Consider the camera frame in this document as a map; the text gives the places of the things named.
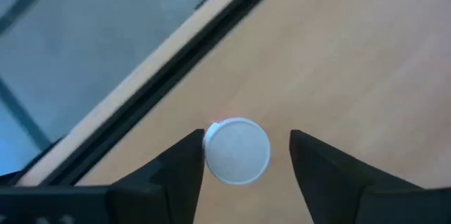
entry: white bottle cap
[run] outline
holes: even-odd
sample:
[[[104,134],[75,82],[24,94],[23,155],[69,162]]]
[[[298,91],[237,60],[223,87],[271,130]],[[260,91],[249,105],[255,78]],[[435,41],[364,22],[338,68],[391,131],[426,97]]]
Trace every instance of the white bottle cap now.
[[[246,118],[213,123],[204,136],[205,161],[219,180],[248,185],[263,175],[271,144],[259,125]]]

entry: plastic cap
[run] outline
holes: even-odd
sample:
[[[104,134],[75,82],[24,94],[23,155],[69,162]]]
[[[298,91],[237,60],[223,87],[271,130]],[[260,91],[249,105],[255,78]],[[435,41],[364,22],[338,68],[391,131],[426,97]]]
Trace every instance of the plastic cap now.
[[[268,136],[246,118],[229,118],[212,124],[204,137],[204,149],[210,171],[229,185],[256,181],[271,159]]]

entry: gray floor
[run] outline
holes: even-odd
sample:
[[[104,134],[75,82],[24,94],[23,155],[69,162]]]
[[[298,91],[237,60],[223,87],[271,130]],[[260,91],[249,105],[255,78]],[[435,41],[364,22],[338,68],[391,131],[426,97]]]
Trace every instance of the gray floor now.
[[[0,13],[11,4],[4,0]],[[0,37],[0,77],[52,140],[67,134],[201,0],[39,0]],[[39,151],[0,104],[0,174]]]

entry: wooden surface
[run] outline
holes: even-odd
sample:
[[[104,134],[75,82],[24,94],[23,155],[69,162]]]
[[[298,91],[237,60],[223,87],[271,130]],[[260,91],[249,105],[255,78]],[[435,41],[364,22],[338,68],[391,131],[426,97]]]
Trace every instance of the wooden surface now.
[[[451,186],[451,0],[264,0],[81,181],[112,183],[196,128],[267,131],[257,183],[204,174],[195,223],[310,223],[291,129],[424,187]]]
[[[232,0],[208,0],[98,104],[18,185],[38,185]]]

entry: wooden table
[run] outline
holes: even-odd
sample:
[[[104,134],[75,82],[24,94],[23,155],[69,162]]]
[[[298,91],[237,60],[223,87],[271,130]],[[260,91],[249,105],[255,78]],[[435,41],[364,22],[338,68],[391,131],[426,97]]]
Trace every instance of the wooden table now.
[[[204,4],[62,144],[79,145],[229,1]],[[451,0],[263,0],[78,184],[115,182],[194,129],[242,116],[268,133],[271,164],[245,187],[206,170],[195,223],[310,223],[291,129],[422,187],[450,186],[450,37]],[[41,167],[64,158],[62,144]]]

